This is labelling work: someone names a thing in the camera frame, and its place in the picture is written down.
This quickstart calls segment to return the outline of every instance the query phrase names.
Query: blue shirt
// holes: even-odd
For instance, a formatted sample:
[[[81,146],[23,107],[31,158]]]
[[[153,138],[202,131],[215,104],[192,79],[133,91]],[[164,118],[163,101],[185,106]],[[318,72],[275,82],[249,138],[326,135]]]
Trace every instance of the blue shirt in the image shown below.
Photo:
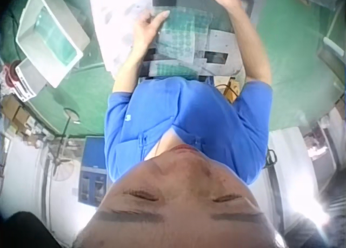
[[[272,89],[249,82],[231,105],[214,87],[181,77],[144,81],[109,97],[105,158],[116,181],[173,128],[186,144],[251,184],[265,165]]]

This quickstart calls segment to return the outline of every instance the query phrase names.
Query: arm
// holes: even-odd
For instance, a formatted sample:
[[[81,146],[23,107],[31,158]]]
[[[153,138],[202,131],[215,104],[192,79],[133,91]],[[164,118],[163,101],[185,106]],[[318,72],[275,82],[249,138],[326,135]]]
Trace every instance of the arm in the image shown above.
[[[133,93],[138,82],[138,71],[143,58],[154,40],[161,24],[169,16],[169,11],[158,14],[151,20],[150,12],[146,11],[136,21],[134,28],[134,46],[131,54],[119,69],[116,76],[113,92]]]
[[[229,14],[242,55],[247,81],[271,84],[270,64],[263,44],[241,0],[216,0]]]

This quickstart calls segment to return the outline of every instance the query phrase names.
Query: white container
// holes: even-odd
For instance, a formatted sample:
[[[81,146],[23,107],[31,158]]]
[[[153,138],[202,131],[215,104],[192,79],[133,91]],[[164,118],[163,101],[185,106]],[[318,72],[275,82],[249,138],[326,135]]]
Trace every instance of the white container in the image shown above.
[[[46,79],[38,72],[29,59],[25,59],[19,63],[16,68],[19,82],[12,83],[15,86],[15,93],[18,98],[26,102],[30,98],[34,98],[47,84]]]
[[[57,58],[45,44],[43,37],[35,30],[38,16],[44,7],[76,51],[75,57],[67,64],[63,64]],[[21,15],[16,42],[39,73],[56,88],[83,57],[83,50],[89,44],[90,39],[64,0],[28,0]]]

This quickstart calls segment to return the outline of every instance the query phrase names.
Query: closed eye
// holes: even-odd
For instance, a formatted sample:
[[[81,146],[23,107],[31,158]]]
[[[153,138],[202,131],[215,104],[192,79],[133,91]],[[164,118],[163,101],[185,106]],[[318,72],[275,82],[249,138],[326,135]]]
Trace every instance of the closed eye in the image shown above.
[[[128,190],[128,191],[125,191],[124,194],[129,194],[136,198],[145,199],[152,202],[158,201],[157,197],[143,190]]]
[[[222,197],[216,198],[216,199],[213,200],[213,202],[222,203],[222,202],[231,201],[231,200],[234,200],[234,199],[237,199],[237,198],[242,198],[242,196],[238,195],[238,194],[229,194],[229,195],[226,195],[226,196],[222,196]]]

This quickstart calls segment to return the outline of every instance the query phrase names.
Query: plastic bin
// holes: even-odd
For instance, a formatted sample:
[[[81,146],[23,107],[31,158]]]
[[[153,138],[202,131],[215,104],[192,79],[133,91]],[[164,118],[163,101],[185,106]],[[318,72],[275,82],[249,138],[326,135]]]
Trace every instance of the plastic bin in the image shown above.
[[[83,57],[90,42],[64,0],[28,0],[16,42],[53,87]]]

